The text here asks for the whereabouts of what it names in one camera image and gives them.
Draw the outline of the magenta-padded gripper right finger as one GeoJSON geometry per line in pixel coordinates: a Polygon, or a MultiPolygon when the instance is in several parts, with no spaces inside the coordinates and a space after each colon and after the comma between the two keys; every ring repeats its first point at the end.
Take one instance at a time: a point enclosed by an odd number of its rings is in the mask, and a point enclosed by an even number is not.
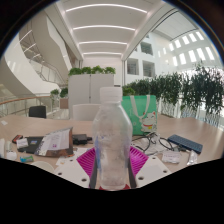
{"type": "Polygon", "coordinates": [[[147,156],[135,147],[130,148],[128,172],[131,189],[143,187],[171,173],[157,156],[147,156]]]}

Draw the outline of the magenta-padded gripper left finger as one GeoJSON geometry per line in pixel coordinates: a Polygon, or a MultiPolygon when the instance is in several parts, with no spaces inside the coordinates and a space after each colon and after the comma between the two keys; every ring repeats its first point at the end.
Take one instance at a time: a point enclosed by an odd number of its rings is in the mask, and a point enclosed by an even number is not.
{"type": "Polygon", "coordinates": [[[94,189],[97,182],[95,149],[78,149],[71,157],[60,157],[54,174],[84,188],[94,189]]]}

